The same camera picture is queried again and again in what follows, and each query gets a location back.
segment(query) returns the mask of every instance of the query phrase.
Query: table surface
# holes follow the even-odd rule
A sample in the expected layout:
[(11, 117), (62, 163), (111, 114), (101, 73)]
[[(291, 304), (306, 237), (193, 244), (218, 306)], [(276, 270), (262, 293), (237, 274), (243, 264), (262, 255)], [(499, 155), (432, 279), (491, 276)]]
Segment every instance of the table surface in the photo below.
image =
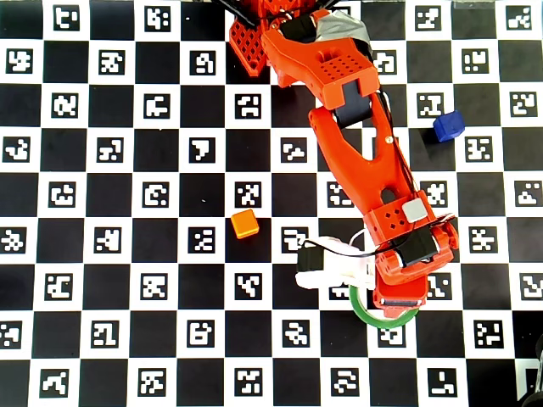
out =
[[(361, 216), (304, 86), (244, 73), (212, 3), (0, 2), (0, 406), (515, 405), (543, 333), (541, 2), (343, 2), (460, 250), (405, 327), (294, 279)], [(465, 132), (432, 140), (458, 109)], [(346, 139), (368, 159), (371, 123)], [(258, 235), (229, 217), (253, 208)], [(370, 240), (357, 244), (372, 248)]]

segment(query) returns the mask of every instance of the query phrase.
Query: white square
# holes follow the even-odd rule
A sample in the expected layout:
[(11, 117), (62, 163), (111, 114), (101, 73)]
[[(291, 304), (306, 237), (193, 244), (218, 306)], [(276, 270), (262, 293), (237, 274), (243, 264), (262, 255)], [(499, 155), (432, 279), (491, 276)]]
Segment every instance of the white square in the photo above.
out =
[(130, 310), (81, 312), (81, 359), (128, 359), (129, 353)]
[[(69, 407), (79, 404), (79, 373), (80, 359), (32, 359), (30, 376), (28, 381), (28, 405), (36, 407)], [(68, 371), (68, 397), (42, 398), (40, 399), (40, 389), (42, 388), (42, 369), (59, 369)], [(66, 391), (65, 388), (56, 387), (59, 391)], [(55, 388), (54, 380), (50, 380), (49, 388)]]
[[(283, 330), (283, 322), (288, 321)], [(318, 309), (275, 309), (271, 313), (271, 351), (274, 358), (321, 356), (321, 315)]]
[(535, 369), (539, 370), (540, 362), (537, 359), (515, 359), (515, 371), (517, 377), (517, 401), (519, 401), (528, 391), (527, 382), (527, 370)]
[[(455, 383), (443, 382), (443, 387), (434, 387), (434, 392), (437, 392), (439, 396), (430, 397), (428, 391), (428, 369), (439, 368), (456, 369), (456, 385), (454, 387), (446, 387), (446, 384), (454, 385)], [(468, 405), (466, 360), (463, 358), (417, 359), (417, 388), (418, 405), (420, 407), (434, 407), (435, 405), (457, 407), (458, 405)], [(447, 397), (446, 394), (450, 394), (447, 392), (455, 393), (456, 397)]]
[(348, 202), (350, 200), (346, 194), (344, 195), (346, 198), (338, 201), (341, 203), (341, 206), (334, 207), (333, 204), (336, 201), (330, 201), (328, 199), (328, 189), (331, 191), (337, 191), (339, 189), (340, 194), (343, 197), (343, 188), (338, 184), (333, 174), (331, 172), (318, 172), (316, 174), (316, 213), (319, 218), (361, 219), (362, 214), (352, 202)]
[(295, 264), (305, 239), (319, 236), (318, 218), (281, 217), (271, 218), (271, 262)]
[(30, 360), (32, 358), (32, 332), (34, 330), (34, 312), (33, 311), (2, 311), (0, 321), (21, 322), (21, 328), (10, 332), (13, 344), (20, 343), (20, 348), (2, 348), (0, 349), (0, 358), (2, 360)]
[[(166, 0), (142, 0), (134, 4), (135, 40), (157, 41), (157, 42), (179, 42), (181, 41), (181, 4)], [(156, 29), (168, 31), (145, 31), (146, 22), (152, 24)]]
[[(239, 110), (239, 117), (245, 114), (247, 118), (236, 119), (236, 109)], [(270, 127), (272, 127), (272, 87), (270, 85), (225, 86), (225, 128), (269, 129)]]
[[(341, 369), (344, 380), (332, 382), (332, 369)], [(332, 395), (332, 387), (338, 392), (348, 388), (351, 375), (355, 376), (358, 383), (358, 396), (336, 396)], [(368, 358), (321, 358), (321, 406), (322, 407), (360, 407), (370, 405), (370, 377)]]
[(311, 128), (272, 128), (271, 172), (317, 172), (316, 136)]
[(509, 263), (511, 309), (543, 310), (543, 264)]
[[(17, 50), (30, 49), (32, 55)], [(14, 66), (17, 71), (9, 74), (9, 65)], [(25, 73), (29, 68), (32, 73)], [(20, 40), (0, 39), (0, 83), (42, 83), (43, 81), (43, 41), (42, 40)]]
[(132, 174), (132, 217), (176, 218), (178, 216), (178, 173), (135, 172)]
[(428, 203), (436, 216), (458, 214), (456, 172), (413, 171), (412, 174), (417, 185), (426, 192)]
[(227, 80), (226, 47), (220, 41), (183, 41), (180, 77), (182, 85), (224, 85)]
[[(53, 117), (53, 108), (59, 117)], [(88, 128), (88, 84), (42, 84), (42, 128)]]
[(84, 218), (87, 212), (87, 174), (41, 172), (37, 194), (39, 218)]
[[(247, 392), (253, 392), (253, 394), (236, 396), (235, 389), (238, 385), (236, 376), (239, 381), (246, 382), (242, 388)], [(235, 405), (236, 407), (254, 407), (255, 405), (273, 407), (273, 359), (225, 358), (224, 399), (224, 405)]]
[[(145, 95), (154, 95), (146, 103)], [(170, 97), (169, 108), (160, 106)], [(134, 128), (136, 129), (178, 129), (181, 124), (181, 88), (179, 85), (134, 86)], [(170, 114), (169, 119), (159, 119), (161, 114)]]
[[(417, 6), (434, 6), (432, 9), (439, 8), (439, 12), (425, 11), (429, 15), (418, 15), (416, 12)], [(439, 27), (437, 24), (441, 23), (441, 30), (426, 30), (417, 31), (417, 18), (425, 18), (423, 23), (425, 27), (431, 26)], [(407, 41), (440, 41), (450, 40), (452, 38), (451, 32), (451, 1), (450, 0), (412, 0), (406, 2), (406, 40)]]
[(457, 172), (502, 172), (503, 143), (500, 127), (466, 127), (455, 139)]
[(415, 359), (417, 357), (417, 318), (395, 329), (367, 326), (367, 356), (375, 358)]
[[(25, 228), (26, 239), (22, 241), (23, 246), (20, 246), (25, 250), (23, 253), (21, 250), (15, 252), (10, 251), (8, 253), (0, 254), (0, 265), (33, 265), (36, 263), (36, 248), (37, 248), (37, 218), (28, 217), (16, 217), (16, 218), (4, 218), (0, 217), (0, 227), (6, 228)], [(6, 242), (2, 242), (2, 239), (8, 238), (7, 233), (0, 236), (0, 243), (2, 245)]]
[[(74, 14), (70, 7), (77, 6), (79, 13)], [(43, 4), (43, 39), (53, 41), (88, 41), (91, 38), (91, 12), (89, 2), (85, 0), (55, 0)], [(79, 30), (70, 30), (71, 25), (79, 22)]]
[[(462, 58), (462, 50), (472, 51)], [(473, 67), (467, 66), (464, 70), (463, 59), (466, 64), (473, 64)], [(488, 64), (488, 74), (483, 73), (485, 63)], [(452, 42), (452, 81), (454, 83), (500, 82), (498, 40), (454, 40)]]
[[(120, 68), (123, 66), (124, 75), (120, 73)], [(91, 85), (133, 85), (136, 83), (136, 43), (134, 41), (90, 41), (88, 83)]]
[(224, 310), (177, 311), (178, 358), (224, 358), (225, 336)]
[(81, 311), (83, 273), (83, 264), (37, 264), (34, 275), (34, 309)]
[[(105, 230), (100, 229), (95, 232), (97, 227), (105, 228)], [(132, 218), (86, 218), (84, 236), (83, 262), (85, 264), (125, 265), (131, 263)]]
[(132, 264), (130, 269), (130, 310), (177, 310), (178, 280), (177, 264)]
[[(224, 128), (179, 129), (179, 170), (182, 173), (199, 174), (225, 172), (227, 170), (226, 139)], [(197, 152), (192, 158), (191, 150)]]
[[(237, 195), (241, 197), (238, 207), (236, 207)], [(225, 174), (224, 215), (230, 217), (246, 209), (252, 209), (257, 218), (272, 217), (272, 173), (227, 172)]]
[[(515, 182), (520, 181), (525, 181), (523, 185), (526, 189), (521, 192), (521, 195), (517, 195)], [(543, 171), (504, 171), (503, 184), (505, 188), (507, 217), (543, 217), (543, 208), (540, 206), (530, 206), (536, 204), (538, 199), (541, 199), (541, 195), (543, 195)]]
[(225, 263), (224, 271), (224, 309), (272, 310), (271, 263)]
[[(526, 6), (530, 11), (521, 13), (517, 18), (509, 19), (506, 17), (507, 6)], [(540, 0), (500, 0), (495, 3), (495, 22), (496, 34), (499, 40), (540, 40), (541, 39), (541, 1)], [(527, 25), (526, 29), (515, 29), (520, 24)]]
[[(417, 102), (420, 101), (428, 111), (418, 117)], [(455, 109), (452, 83), (408, 83), (407, 84), (407, 124), (412, 129), (430, 128), (442, 114)]]
[[(155, 378), (148, 377), (151, 387), (145, 387), (145, 393), (149, 390), (148, 395), (138, 396), (138, 387), (142, 385), (140, 379), (139, 370), (145, 369), (149, 373), (156, 372), (164, 374), (165, 369), (165, 381), (164, 377), (156, 376)], [(132, 358), (128, 360), (128, 383), (126, 390), (126, 405), (134, 407), (147, 407), (150, 404), (153, 407), (176, 407), (176, 384), (177, 384), (177, 359), (175, 358)], [(150, 391), (160, 390), (161, 392), (165, 387), (165, 396), (155, 396)]]
[[(484, 326), (475, 326), (475, 321), (501, 322), (501, 327), (498, 325), (498, 328), (502, 331), (503, 348), (476, 348), (475, 341), (477, 341), (477, 346), (484, 346), (486, 339), (485, 336), (480, 336), (484, 330)], [(511, 311), (494, 309), (464, 310), (463, 322), (466, 359), (515, 359)]]
[(373, 64), (382, 85), (407, 83), (406, 47), (406, 41), (372, 41)]
[[(497, 253), (488, 253), (484, 251), (473, 251), (470, 253), (469, 227), (484, 229), (486, 226), (493, 226), (497, 229)], [(507, 238), (507, 218), (501, 216), (491, 217), (460, 217), (458, 218), (458, 236), (460, 261), (462, 263), (509, 263), (509, 242)]]
[(87, 129), (87, 173), (131, 173), (133, 169), (134, 129)]
[(501, 82), (502, 127), (537, 127), (543, 117), (543, 82)]
[(428, 276), (426, 304), (420, 309), (462, 311), (463, 296), (460, 263), (447, 263)]
[(39, 127), (0, 127), (0, 143), (0, 172), (40, 172), (42, 130)]
[[(212, 230), (213, 251), (194, 251), (189, 253), (189, 233), (191, 228), (204, 228)], [(192, 264), (223, 264), (225, 262), (225, 220), (224, 218), (179, 218), (178, 263)]]

